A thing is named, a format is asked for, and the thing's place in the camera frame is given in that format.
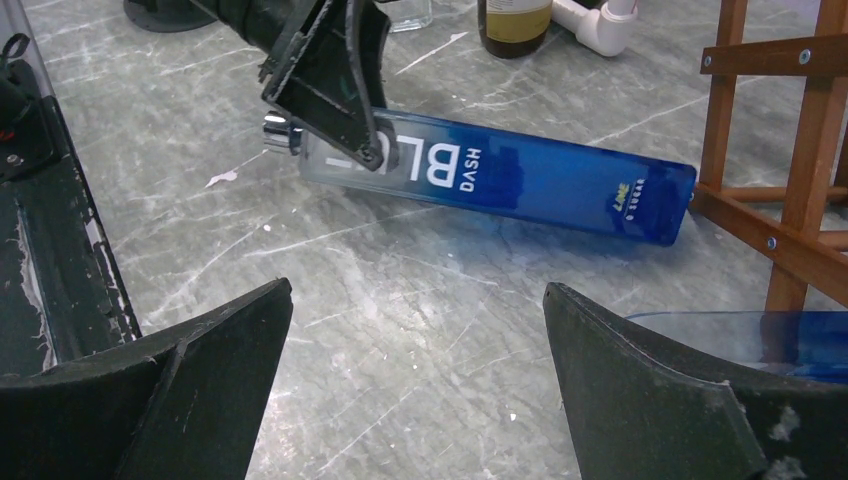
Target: glass bottle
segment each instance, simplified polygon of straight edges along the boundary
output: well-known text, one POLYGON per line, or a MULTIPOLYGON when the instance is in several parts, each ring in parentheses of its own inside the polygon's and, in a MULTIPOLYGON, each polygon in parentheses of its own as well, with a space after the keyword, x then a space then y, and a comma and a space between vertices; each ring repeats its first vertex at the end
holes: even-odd
POLYGON ((432 0, 395 0, 377 6, 392 22, 389 33, 418 30, 433 22, 432 0))
POLYGON ((298 152, 308 181, 655 245, 674 243, 695 188, 689 165, 413 113, 374 115, 387 159, 375 172, 308 131, 280 136, 276 114, 266 117, 266 144, 298 152))
POLYGON ((551 23, 551 5, 551 0, 477 0, 480 41, 500 58, 535 52, 551 23))

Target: blue glass bottle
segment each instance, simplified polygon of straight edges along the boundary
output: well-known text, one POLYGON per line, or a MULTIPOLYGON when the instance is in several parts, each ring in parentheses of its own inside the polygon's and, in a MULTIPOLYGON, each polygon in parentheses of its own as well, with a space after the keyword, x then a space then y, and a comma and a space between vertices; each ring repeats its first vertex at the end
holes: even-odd
POLYGON ((303 178, 656 245, 677 238, 692 166, 376 110, 386 162, 369 172, 304 134, 303 178))

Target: bottle label sticker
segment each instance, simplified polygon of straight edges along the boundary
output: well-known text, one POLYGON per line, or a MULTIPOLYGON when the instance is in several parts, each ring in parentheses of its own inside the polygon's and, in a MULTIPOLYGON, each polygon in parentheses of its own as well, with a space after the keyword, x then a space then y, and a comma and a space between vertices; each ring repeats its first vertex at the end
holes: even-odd
MULTIPOLYGON (((377 132, 377 138, 380 140, 380 147, 383 152, 383 158, 388 158, 389 137, 383 132, 377 132)), ((401 148, 403 155, 400 158, 400 165, 409 168, 408 180, 411 182, 419 182, 422 178, 426 178, 427 183, 434 187, 441 188, 458 188, 463 192, 473 192, 474 183, 476 180, 477 169, 480 167, 480 153, 482 150, 478 148, 464 148, 460 145, 452 143, 433 143, 428 144, 423 138, 410 137, 407 135, 397 135, 397 144, 401 148), (465 151, 465 159, 460 162, 460 154, 465 151), (457 170, 460 166, 464 166, 465 170, 457 176, 457 170)), ((353 168, 356 171, 365 171, 365 167, 356 164, 351 160, 341 158, 327 157, 325 160, 327 165, 332 167, 353 168)), ((383 162, 383 165, 377 169, 376 173, 386 175, 388 162, 383 162)))
POLYGON ((532 40, 551 23, 550 0, 486 0, 486 36, 504 43, 532 40))

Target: pipe fitting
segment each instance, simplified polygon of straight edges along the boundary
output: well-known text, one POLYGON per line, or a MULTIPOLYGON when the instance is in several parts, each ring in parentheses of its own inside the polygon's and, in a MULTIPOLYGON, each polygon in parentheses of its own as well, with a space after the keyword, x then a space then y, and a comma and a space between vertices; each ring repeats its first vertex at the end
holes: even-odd
POLYGON ((630 43, 630 36, 639 17, 638 7, 631 13, 612 13, 609 2, 600 9, 588 10, 574 0, 554 0, 552 18, 573 32, 577 41, 604 57, 614 57, 630 43))

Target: transparent plastic container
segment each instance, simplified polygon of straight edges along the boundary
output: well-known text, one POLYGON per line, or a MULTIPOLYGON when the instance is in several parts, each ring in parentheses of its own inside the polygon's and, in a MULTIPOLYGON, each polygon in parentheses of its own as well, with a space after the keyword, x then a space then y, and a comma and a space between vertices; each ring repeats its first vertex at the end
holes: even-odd
POLYGON ((848 312, 670 312, 629 320, 749 368, 848 384, 848 312))
POLYGON ((418 30, 433 22, 432 0, 395 0, 377 6, 392 22, 389 33, 418 30))
POLYGON ((377 172, 304 132, 302 177, 657 245, 674 243, 694 189, 689 165, 409 113, 375 115, 388 159, 377 172))

